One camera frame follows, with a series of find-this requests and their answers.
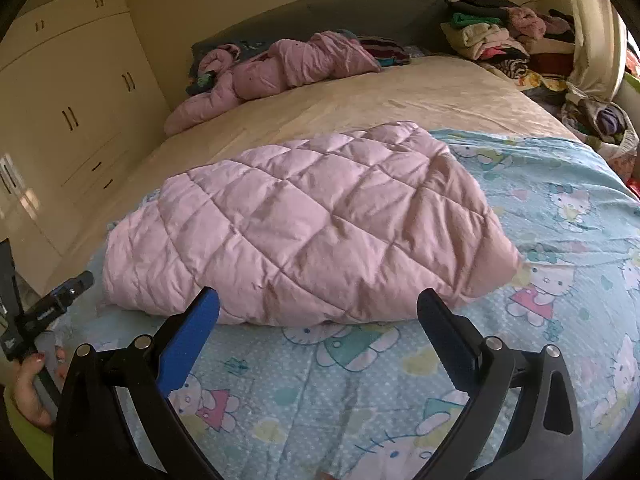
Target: drawer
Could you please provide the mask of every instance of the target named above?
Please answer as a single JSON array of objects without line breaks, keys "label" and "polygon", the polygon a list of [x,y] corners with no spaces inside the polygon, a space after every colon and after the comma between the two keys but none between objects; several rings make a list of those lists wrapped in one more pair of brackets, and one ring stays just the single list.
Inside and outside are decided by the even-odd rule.
[{"label": "drawer", "polygon": [[127,143],[123,136],[113,137],[62,185],[65,195],[75,202],[77,197],[83,195],[126,151]]},{"label": "drawer", "polygon": [[127,12],[125,0],[53,0],[16,18],[0,43],[0,70],[63,32]]},{"label": "drawer", "polygon": [[95,215],[96,209],[108,200],[126,182],[134,167],[130,153],[124,153],[116,163],[108,167],[87,191],[74,202],[82,217],[87,219]]}]

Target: blue fabric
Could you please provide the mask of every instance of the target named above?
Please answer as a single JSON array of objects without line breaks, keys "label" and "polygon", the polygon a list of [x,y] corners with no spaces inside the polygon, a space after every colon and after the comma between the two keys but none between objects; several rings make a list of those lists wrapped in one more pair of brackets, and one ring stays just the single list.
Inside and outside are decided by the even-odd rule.
[{"label": "blue fabric", "polygon": [[[638,404],[640,203],[577,142],[432,134],[478,180],[524,259],[512,283],[457,313],[511,348],[560,347],[578,400],[586,477]],[[97,283],[103,259],[104,250],[90,263]],[[101,294],[94,287],[61,320],[67,346],[126,346],[162,323],[106,305]],[[412,478],[466,400],[417,321],[217,326],[170,399],[229,480]],[[479,463],[497,450],[515,401],[509,394]],[[143,455],[157,464],[124,404]]]}]

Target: silver bolt head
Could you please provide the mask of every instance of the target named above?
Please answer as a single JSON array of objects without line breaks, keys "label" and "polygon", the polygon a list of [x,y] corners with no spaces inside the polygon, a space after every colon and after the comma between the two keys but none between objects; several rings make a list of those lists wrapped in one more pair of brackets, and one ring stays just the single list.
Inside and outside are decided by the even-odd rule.
[{"label": "silver bolt head", "polygon": [[91,351],[91,345],[84,343],[84,344],[81,344],[78,348],[76,348],[76,355],[78,357],[85,357],[89,355],[90,351]]},{"label": "silver bolt head", "polygon": [[547,345],[546,353],[548,353],[551,357],[560,357],[560,349],[555,345]]},{"label": "silver bolt head", "polygon": [[486,338],[484,342],[491,350],[499,350],[502,348],[502,340],[499,337],[491,335]]},{"label": "silver bolt head", "polygon": [[149,348],[151,346],[151,338],[148,335],[141,335],[133,342],[133,346],[138,350]]}]

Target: pink quilted jacket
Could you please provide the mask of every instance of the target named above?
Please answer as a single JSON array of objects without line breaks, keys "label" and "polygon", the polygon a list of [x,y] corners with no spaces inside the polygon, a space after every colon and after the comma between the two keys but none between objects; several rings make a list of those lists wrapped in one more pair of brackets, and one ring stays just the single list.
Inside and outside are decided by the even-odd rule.
[{"label": "pink quilted jacket", "polygon": [[279,94],[328,78],[380,72],[380,64],[355,39],[318,32],[309,41],[276,41],[267,52],[229,69],[231,55],[221,48],[200,64],[220,75],[211,92],[182,102],[164,124],[167,136],[209,121],[245,101]]},{"label": "pink quilted jacket", "polygon": [[110,233],[112,303],[169,316],[204,285],[221,323],[415,319],[507,283],[519,256],[478,183],[414,123],[249,150],[165,181]]}]

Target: human hand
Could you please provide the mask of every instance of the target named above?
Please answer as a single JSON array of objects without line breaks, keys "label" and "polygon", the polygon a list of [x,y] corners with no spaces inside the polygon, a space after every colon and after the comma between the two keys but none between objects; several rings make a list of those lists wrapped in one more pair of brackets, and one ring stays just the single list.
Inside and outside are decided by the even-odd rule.
[{"label": "human hand", "polygon": [[[56,356],[60,361],[66,358],[65,351],[56,347]],[[31,424],[43,431],[51,432],[53,420],[50,413],[43,407],[33,386],[33,380],[44,367],[44,355],[37,353],[27,357],[22,364],[14,361],[13,400],[16,408]],[[62,363],[56,370],[56,376],[62,381],[66,379],[68,365]]]}]

